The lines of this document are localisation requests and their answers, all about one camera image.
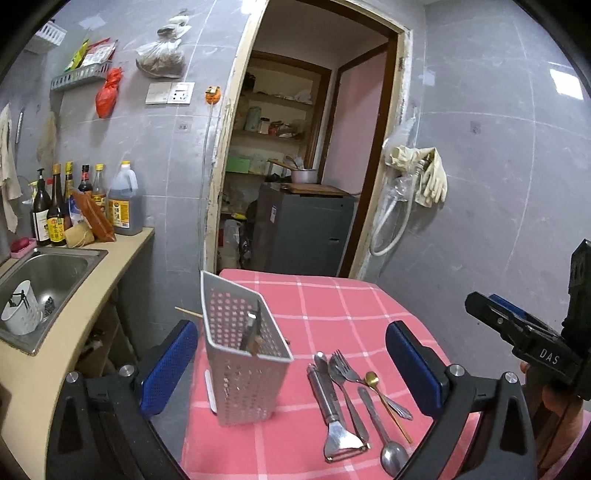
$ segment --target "kitchen sink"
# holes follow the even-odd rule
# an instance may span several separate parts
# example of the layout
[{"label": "kitchen sink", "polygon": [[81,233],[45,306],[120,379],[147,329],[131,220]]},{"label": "kitchen sink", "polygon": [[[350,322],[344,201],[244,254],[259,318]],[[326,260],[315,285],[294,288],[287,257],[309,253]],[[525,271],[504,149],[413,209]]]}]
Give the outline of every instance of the kitchen sink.
[{"label": "kitchen sink", "polygon": [[29,355],[36,355],[47,332],[67,301],[107,254],[107,250],[37,247],[0,277],[0,313],[20,282],[31,281],[44,317],[26,335],[15,335],[0,325],[0,339]]}]

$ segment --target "fork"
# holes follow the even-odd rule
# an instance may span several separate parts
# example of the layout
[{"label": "fork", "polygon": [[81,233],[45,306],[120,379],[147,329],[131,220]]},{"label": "fork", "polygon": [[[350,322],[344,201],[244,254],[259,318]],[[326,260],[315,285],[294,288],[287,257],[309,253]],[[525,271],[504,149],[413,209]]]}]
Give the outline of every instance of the fork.
[{"label": "fork", "polygon": [[386,395],[383,395],[380,392],[377,392],[374,388],[370,387],[367,382],[362,379],[359,374],[351,368],[349,362],[345,358],[345,356],[337,350],[333,353],[333,357],[335,359],[337,369],[343,374],[343,376],[353,383],[360,383],[365,385],[366,387],[371,388],[374,392],[376,392],[387,404],[388,406],[394,410],[401,418],[405,420],[413,420],[413,414],[410,413],[409,409],[403,407],[400,403],[396,403],[394,400],[390,400]]}]

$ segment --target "cutting board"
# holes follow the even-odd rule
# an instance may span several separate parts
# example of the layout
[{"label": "cutting board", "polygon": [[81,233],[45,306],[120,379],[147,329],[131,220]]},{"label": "cutting board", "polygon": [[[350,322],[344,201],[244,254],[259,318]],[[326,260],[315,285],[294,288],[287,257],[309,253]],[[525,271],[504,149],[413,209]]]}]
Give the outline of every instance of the cutting board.
[{"label": "cutting board", "polygon": [[281,190],[287,190],[297,195],[320,195],[325,197],[348,197],[350,194],[330,185],[316,183],[282,183]]}]

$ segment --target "soy sauce bottle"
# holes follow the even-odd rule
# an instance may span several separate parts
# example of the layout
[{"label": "soy sauce bottle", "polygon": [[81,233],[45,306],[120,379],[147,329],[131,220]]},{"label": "soy sauce bottle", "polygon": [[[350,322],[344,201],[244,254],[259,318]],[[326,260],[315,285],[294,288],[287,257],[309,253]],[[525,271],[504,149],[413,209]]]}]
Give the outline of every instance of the soy sauce bottle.
[{"label": "soy sauce bottle", "polygon": [[61,165],[53,165],[53,189],[51,191],[51,206],[47,212],[47,227],[49,238],[54,247],[66,244],[65,231],[72,226],[70,215],[66,210],[64,196],[61,193]]},{"label": "soy sauce bottle", "polygon": [[90,165],[82,165],[82,178],[80,179],[80,185],[78,190],[82,193],[92,197],[92,183],[90,183]]}]

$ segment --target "cloth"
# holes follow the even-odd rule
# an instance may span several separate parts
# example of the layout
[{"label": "cloth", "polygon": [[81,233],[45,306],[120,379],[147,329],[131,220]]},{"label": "cloth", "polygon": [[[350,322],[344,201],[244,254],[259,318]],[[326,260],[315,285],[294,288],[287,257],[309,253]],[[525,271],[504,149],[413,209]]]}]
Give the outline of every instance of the cloth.
[{"label": "cloth", "polygon": [[6,217],[8,229],[14,233],[17,231],[18,218],[12,210],[10,200],[22,195],[21,187],[17,179],[17,167],[14,164],[14,154],[10,141],[12,121],[9,105],[0,113],[0,193],[2,193],[2,208]]},{"label": "cloth", "polygon": [[[408,408],[413,421],[401,420],[414,440],[404,440],[376,395],[378,413],[392,439],[411,453],[431,425],[423,416],[392,363],[384,345],[386,327],[403,320],[417,339],[447,362],[425,326],[376,285],[348,278],[298,277],[246,270],[224,270],[221,276],[260,292],[281,333],[290,340],[290,365],[273,416],[262,423],[220,427],[209,409],[203,373],[207,356],[195,360],[189,422],[181,466],[192,480],[386,480],[379,463],[382,448],[367,410],[351,383],[346,389],[368,429],[372,449],[355,458],[328,464],[323,445],[326,426],[306,377],[316,351],[340,349],[360,375],[374,370],[380,389]],[[342,394],[337,395],[353,431]],[[453,478],[467,451],[478,415],[473,414],[441,479]]]}]

